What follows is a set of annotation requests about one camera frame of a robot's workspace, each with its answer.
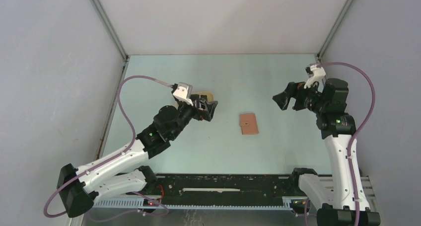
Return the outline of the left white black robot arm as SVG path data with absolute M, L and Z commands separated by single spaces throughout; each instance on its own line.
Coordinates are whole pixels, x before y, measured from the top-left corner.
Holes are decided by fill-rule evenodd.
M 157 181 L 148 166 L 122 171 L 169 148 L 192 119 L 210 122 L 218 105 L 205 98 L 194 100 L 193 105 L 177 103 L 178 107 L 160 108 L 153 122 L 122 148 L 86 165 L 69 163 L 61 168 L 57 189 L 68 217 L 85 214 L 101 199 L 134 191 L 155 192 Z

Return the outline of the beige oval card tray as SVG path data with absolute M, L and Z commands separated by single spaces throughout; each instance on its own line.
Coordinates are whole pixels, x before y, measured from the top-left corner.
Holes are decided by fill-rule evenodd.
M 198 99 L 198 98 L 203 98 L 207 102 L 214 101 L 214 95 L 210 91 L 196 91 L 196 92 L 192 92 L 190 94 L 190 97 L 189 97 L 189 99 L 191 99 L 193 102 L 194 102 L 195 99 Z

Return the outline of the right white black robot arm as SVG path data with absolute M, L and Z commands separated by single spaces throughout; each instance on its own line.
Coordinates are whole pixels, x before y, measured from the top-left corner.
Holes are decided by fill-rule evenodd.
M 320 226 L 378 226 L 380 214 L 372 211 L 364 193 L 356 157 L 356 126 L 345 112 L 348 83 L 337 78 L 326 80 L 318 91 L 318 83 L 289 82 L 285 90 L 273 96 L 281 110 L 295 99 L 295 111 L 308 109 L 316 115 L 332 169 L 333 190 L 329 191 L 316 173 L 308 169 L 289 181 L 294 195 L 305 193 L 317 209 Z

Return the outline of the brown leather card holder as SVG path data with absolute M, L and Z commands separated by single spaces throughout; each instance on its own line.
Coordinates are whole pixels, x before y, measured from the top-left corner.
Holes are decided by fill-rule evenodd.
M 239 115 L 239 126 L 243 135 L 259 134 L 256 115 L 254 113 L 245 113 Z

